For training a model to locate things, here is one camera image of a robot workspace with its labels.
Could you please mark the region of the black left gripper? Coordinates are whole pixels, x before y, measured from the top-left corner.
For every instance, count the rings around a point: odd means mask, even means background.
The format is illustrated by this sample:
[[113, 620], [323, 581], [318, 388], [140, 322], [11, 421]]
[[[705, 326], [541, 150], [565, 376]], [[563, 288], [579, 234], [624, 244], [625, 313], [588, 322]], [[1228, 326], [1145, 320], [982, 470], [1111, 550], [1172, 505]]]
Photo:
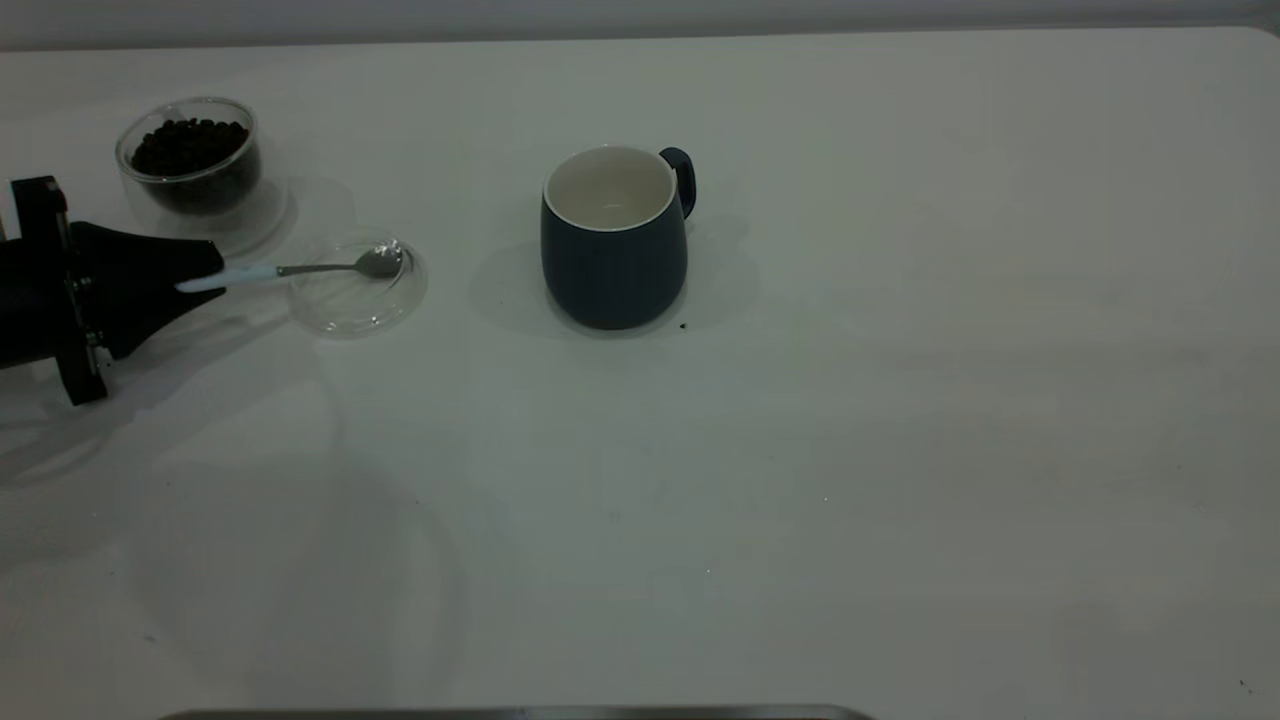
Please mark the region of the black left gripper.
[[[54, 360], [76, 406], [108, 397], [93, 351], [129, 357], [147, 340], [198, 306], [198, 295], [174, 284], [225, 268], [206, 240], [132, 234], [67, 219], [67, 200], [52, 177], [10, 183], [19, 234], [1, 247], [1, 368]], [[83, 275], [105, 290], [88, 305], [91, 331], [77, 290]]]

